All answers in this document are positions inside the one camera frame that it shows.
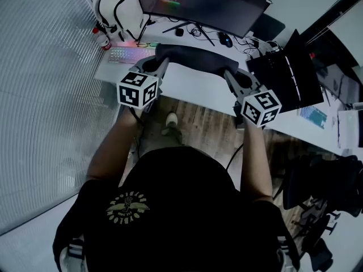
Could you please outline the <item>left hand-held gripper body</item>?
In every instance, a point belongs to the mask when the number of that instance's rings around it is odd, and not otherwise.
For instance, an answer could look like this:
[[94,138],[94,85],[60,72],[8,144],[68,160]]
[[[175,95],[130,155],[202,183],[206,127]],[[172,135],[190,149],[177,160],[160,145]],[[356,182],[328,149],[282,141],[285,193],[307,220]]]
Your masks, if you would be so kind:
[[116,84],[117,101],[119,104],[134,109],[144,109],[160,94],[161,78],[129,71]]

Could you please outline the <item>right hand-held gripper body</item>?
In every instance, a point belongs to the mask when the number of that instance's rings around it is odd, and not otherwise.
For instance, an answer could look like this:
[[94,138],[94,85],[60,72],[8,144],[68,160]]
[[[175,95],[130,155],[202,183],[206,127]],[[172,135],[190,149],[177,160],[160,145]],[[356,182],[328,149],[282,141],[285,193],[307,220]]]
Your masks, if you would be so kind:
[[245,96],[241,103],[237,101],[233,110],[237,117],[261,128],[274,121],[281,108],[282,104],[276,94],[262,85]]

